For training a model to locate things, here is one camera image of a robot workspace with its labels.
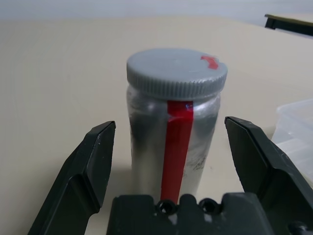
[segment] table surface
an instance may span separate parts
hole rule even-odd
[[[313,14],[266,14],[265,17],[294,24],[313,26]]]
[[[126,60],[187,47],[229,68],[197,199],[242,191],[225,116],[274,131],[279,105],[311,98],[313,41],[217,17],[0,22],[0,234],[27,234],[62,164],[93,126],[116,121],[104,206],[87,235],[105,234],[112,199],[130,192]]]

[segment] jar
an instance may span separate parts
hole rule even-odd
[[[128,59],[135,193],[175,203],[196,193],[226,75],[217,58],[189,49],[150,49]]]

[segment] plastic box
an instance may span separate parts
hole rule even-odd
[[[286,104],[272,141],[283,150],[313,188],[313,99]]]

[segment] gray lid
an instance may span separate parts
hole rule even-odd
[[[194,100],[220,92],[227,67],[209,54],[179,48],[138,52],[127,61],[127,80],[141,92],[167,100]]]

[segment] red tape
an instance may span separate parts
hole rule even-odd
[[[201,56],[201,59],[206,60],[209,63],[209,66],[208,66],[209,69],[217,70],[217,68],[219,67],[219,64],[216,63],[214,57],[203,55]]]
[[[192,101],[168,101],[161,200],[178,202],[194,118]]]

